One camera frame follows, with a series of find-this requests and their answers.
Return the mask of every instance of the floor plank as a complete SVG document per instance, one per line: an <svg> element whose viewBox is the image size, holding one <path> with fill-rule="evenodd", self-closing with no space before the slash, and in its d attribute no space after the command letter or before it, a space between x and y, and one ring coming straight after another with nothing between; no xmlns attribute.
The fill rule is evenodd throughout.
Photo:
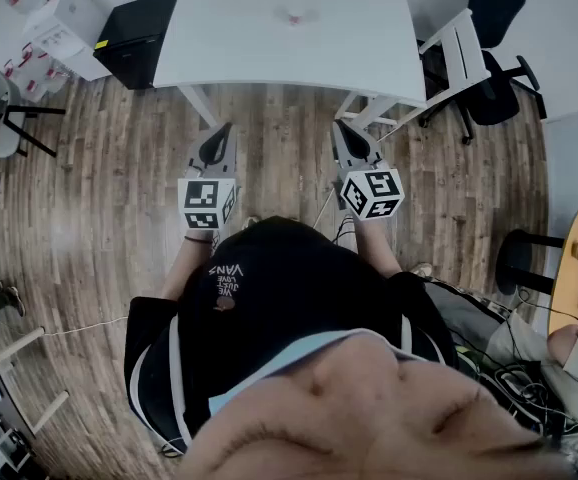
<svg viewBox="0 0 578 480"><path fill-rule="evenodd" d="M331 121L344 93L238 84L209 94L239 127L240 198L229 230L248 215L313 224L336 172ZM431 262L438 277L499 297L493 272L504 236L546 231L541 125L535 102L517 94L521 114L476 126L470 147L453 106L428 129L412 122L383 143L406 193L388 223L405 268ZM131 92L113 78L72 80L47 105L67 115L42 116L30 129L58 158L31 149L0 160L0 279L28 308L24 320L0 314L0 347L38 325L55 332L119 318L132 297L156 292L182 240L176 180L204 128L177 90ZM343 216L333 198L317 229L333 238ZM353 235L341 244L353 248ZM536 254L535 267L543 261ZM32 419L61 389L71 394L35 443L52 476L176 475L178 463L157 454L125 401L125 329L120 321L46 337L19 354L15 385Z"/></svg>

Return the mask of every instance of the black t-shirt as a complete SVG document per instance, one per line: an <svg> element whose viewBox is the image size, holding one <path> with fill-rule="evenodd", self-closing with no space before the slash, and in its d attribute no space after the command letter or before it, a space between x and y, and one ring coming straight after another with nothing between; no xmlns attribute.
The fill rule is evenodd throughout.
<svg viewBox="0 0 578 480"><path fill-rule="evenodd" d="M356 253L303 224L274 217L226 240L194 272L180 301L131 302L127 390L149 347L140 366L141 418L167 439L178 435L170 421L169 374L176 315L184 420L191 435L209 417L209 398L229 391L295 340L319 332L365 328L401 347L404 315L411 353L457 363L449 331L421 278L401 273L385 279Z"/></svg>

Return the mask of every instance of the foot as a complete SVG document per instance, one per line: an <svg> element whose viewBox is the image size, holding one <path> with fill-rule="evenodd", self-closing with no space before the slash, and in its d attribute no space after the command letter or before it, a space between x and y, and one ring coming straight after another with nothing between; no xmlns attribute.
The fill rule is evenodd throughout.
<svg viewBox="0 0 578 480"><path fill-rule="evenodd" d="M431 277L433 274L433 267L431 266L431 263L418 263L418 265L413 267L409 272L420 277Z"/></svg>
<svg viewBox="0 0 578 480"><path fill-rule="evenodd" d="M25 305L22 303L22 300L20 299L18 289L15 288L14 286L10 286L9 288L5 288L3 292L9 296L11 302L13 302L13 307L16 308L18 314L21 317L25 316L27 314L27 310L25 308Z"/></svg>
<svg viewBox="0 0 578 480"><path fill-rule="evenodd" d="M247 228L250 228L254 224L257 224L258 222L260 222L260 217L256 217L255 215L252 217L247 217L245 223L242 225L243 231Z"/></svg>

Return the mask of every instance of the wooden tabletop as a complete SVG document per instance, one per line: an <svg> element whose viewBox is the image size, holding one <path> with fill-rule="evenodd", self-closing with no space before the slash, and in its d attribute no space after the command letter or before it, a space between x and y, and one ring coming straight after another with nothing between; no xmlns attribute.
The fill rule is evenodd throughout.
<svg viewBox="0 0 578 480"><path fill-rule="evenodd" d="M153 85L220 82L427 100L407 0L178 0Z"/></svg>
<svg viewBox="0 0 578 480"><path fill-rule="evenodd" d="M578 318L578 214L562 248L551 297L551 309L565 314L549 313L550 334L566 325L578 323L575 318L567 316Z"/></svg>

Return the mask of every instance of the white cube with black markers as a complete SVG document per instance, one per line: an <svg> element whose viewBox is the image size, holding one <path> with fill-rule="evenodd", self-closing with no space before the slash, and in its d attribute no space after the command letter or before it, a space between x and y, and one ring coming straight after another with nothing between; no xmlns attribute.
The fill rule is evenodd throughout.
<svg viewBox="0 0 578 480"><path fill-rule="evenodd" d="M360 220L391 217L405 198L398 169L352 171L341 196Z"/></svg>
<svg viewBox="0 0 578 480"><path fill-rule="evenodd" d="M222 229L235 205L233 178L178 180L178 208L189 229Z"/></svg>

